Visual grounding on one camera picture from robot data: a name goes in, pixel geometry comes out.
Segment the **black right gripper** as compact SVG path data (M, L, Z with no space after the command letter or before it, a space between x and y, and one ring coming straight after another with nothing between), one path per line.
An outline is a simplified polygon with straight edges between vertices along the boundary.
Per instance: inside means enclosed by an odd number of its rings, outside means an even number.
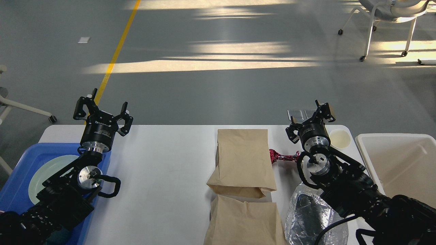
M290 116L290 125L285 129L288 139L296 144L301 143L306 152L315 152L318 148L328 148L331 141L325 123L336 121L336 114L328 102L315 100L316 110L310 118L309 124L298 123L294 116Z

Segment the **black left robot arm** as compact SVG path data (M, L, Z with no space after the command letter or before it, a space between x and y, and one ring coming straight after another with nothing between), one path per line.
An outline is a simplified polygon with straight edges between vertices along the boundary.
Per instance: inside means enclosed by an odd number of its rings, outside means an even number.
M104 174L98 165L103 154L112 149L115 134L127 135L134 119L129 115L128 102L117 116L100 110L96 94L94 88L75 106L73 119L86 122L78 158L42 183L34 206L22 214L1 214L2 245L42 245L55 231L71 231L85 220L94 210L92 201L96 196L113 198L119 193L121 180Z

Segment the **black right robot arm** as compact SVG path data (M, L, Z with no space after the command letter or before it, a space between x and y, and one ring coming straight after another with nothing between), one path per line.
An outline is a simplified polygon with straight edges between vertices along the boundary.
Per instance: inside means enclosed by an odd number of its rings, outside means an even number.
M325 123L336 120L333 108L317 100L315 104L311 117L299 123L289 116L285 129L292 143L302 145L296 161L302 183L321 189L320 197L342 217L324 228L314 244L331 229L359 217L372 227L356 230L360 245L366 244L364 235L372 236L374 245L435 244L435 208L402 194L383 195L361 163L331 145Z

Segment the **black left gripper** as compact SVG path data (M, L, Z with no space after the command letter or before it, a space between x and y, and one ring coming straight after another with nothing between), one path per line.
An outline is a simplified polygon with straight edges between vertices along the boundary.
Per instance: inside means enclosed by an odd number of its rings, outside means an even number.
M97 91L97 88L94 88L90 97L81 96L78 99L73 119L86 121L80 141L82 148L97 146L102 149L102 152L109 152L112 149L116 132L121 136L130 132L133 117L129 115L127 110L128 102L124 102L121 112L117 116L102 114L95 103ZM124 121L124 125L120 127L118 121Z

